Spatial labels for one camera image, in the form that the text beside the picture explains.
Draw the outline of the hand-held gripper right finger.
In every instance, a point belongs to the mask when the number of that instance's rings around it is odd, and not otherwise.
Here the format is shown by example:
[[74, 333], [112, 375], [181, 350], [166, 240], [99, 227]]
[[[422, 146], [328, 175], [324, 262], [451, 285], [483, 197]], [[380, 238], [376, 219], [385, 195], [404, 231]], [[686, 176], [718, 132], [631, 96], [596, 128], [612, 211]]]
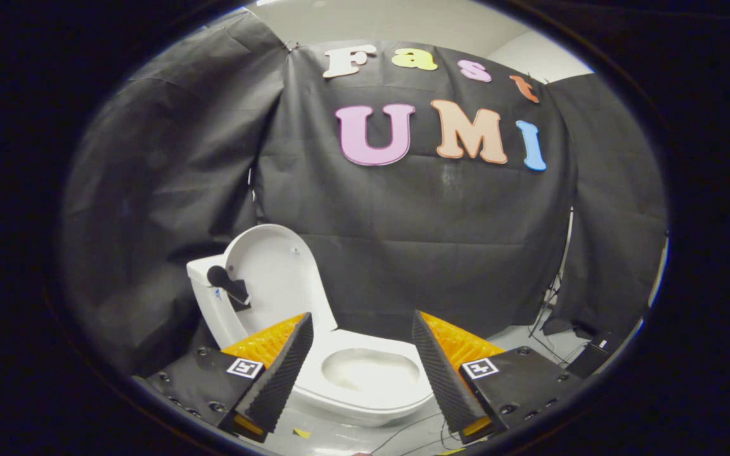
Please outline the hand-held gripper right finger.
[[414, 313], [412, 341], [449, 432], [464, 444], [518, 428], [584, 384], [529, 346], [503, 350], [426, 312]]

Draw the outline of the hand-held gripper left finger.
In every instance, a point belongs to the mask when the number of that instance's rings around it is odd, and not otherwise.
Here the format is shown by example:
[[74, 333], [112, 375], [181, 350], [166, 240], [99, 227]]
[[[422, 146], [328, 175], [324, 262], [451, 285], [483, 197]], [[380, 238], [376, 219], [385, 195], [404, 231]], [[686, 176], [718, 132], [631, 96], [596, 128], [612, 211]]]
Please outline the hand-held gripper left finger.
[[222, 350], [200, 346], [148, 376], [148, 389], [208, 426], [262, 443], [313, 340], [312, 314], [304, 312]]

